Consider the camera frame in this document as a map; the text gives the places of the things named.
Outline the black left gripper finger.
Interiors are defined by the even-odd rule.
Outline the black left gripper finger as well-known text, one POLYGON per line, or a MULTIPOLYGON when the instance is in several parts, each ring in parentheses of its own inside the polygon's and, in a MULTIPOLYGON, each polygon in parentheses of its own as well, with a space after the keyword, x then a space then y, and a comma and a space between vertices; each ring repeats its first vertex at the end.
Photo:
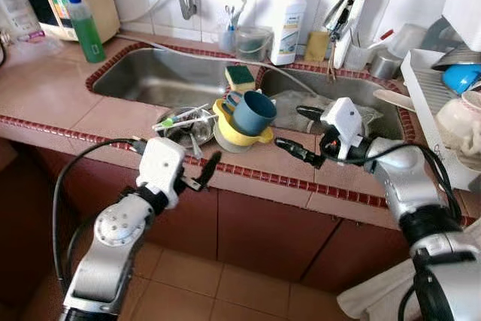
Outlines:
POLYGON ((216 150, 207 163, 203 166, 201 174, 197 177, 197 187, 205 188, 209 184, 210 180, 216 172, 216 167, 219 165, 222 153, 220 150, 216 150))

